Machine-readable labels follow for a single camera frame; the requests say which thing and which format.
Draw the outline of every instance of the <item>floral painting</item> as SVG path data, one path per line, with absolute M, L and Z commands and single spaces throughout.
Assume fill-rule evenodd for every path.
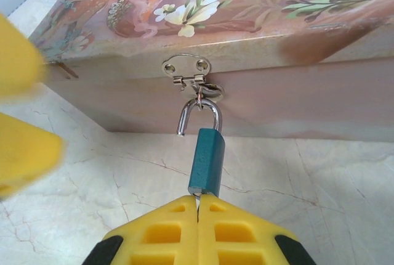
M 357 11 L 369 11 L 369 18 L 389 17 L 392 1 L 59 0 L 30 39 L 49 60 L 61 61 L 97 55 L 100 46 L 113 42 L 154 45 L 171 37 L 172 43 L 189 39 L 195 44 L 214 34 L 231 39 L 231 34 L 256 38 L 296 32 L 331 17 L 346 20 L 344 15 Z

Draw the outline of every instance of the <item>screw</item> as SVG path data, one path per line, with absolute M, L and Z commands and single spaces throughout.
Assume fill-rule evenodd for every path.
M 173 65 L 171 65 L 171 64 L 167 64 L 167 65 L 164 66 L 164 71 L 167 74 L 173 74 L 173 72 L 175 72 L 175 67 Z
M 208 69 L 208 63 L 205 60 L 198 60 L 196 63 L 196 68 L 199 71 L 205 71 Z

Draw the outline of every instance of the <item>box lid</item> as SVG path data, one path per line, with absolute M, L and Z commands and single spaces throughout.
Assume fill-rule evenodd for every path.
M 179 53 L 211 72 L 390 57 L 392 1 L 58 0 L 30 39 L 98 80 L 164 76 Z

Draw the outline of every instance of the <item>green leaf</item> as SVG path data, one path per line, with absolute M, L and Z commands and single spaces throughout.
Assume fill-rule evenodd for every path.
M 200 23 L 194 23 L 194 24 L 192 24 L 192 26 L 195 27 L 195 28 L 200 28 L 200 29 L 205 28 L 205 26 L 200 24 Z
M 217 6 L 217 8 L 226 7 L 226 6 L 228 6 L 232 1 L 233 1 L 233 0 L 224 0 L 224 1 L 222 1 L 222 2 Z
M 195 9 L 195 7 L 193 6 L 190 10 L 189 10 L 189 13 L 187 13 L 187 16 L 186 16 L 186 20 L 189 20 L 192 16 L 193 16 L 193 11 L 194 11 L 194 9 Z
M 297 11 L 293 11 L 290 14 L 287 14 L 286 18 L 296 18 L 298 17 L 297 14 L 298 14 Z
M 282 9 L 291 9 L 291 8 L 300 8 L 302 7 L 302 9 L 307 9 L 309 7 L 318 7 L 323 8 L 326 7 L 332 3 L 330 3 L 330 0 L 312 0 L 310 1 L 312 4 L 306 4 L 306 3 L 297 3 L 297 4 L 291 4 L 291 5 L 287 5 L 286 7 L 282 8 Z
M 201 5 L 201 2 L 202 2 L 203 0 L 196 0 L 196 5 L 197 5 L 197 7 L 199 7 L 200 5 Z

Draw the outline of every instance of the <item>yellow tool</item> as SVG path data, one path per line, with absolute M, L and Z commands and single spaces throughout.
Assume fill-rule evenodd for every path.
M 214 195 L 168 203 L 109 232 L 82 265 L 316 265 L 297 237 Z
M 31 91 L 44 77 L 39 52 L 0 15 L 0 97 Z M 56 135 L 0 113 L 0 198 L 50 171 L 62 156 Z

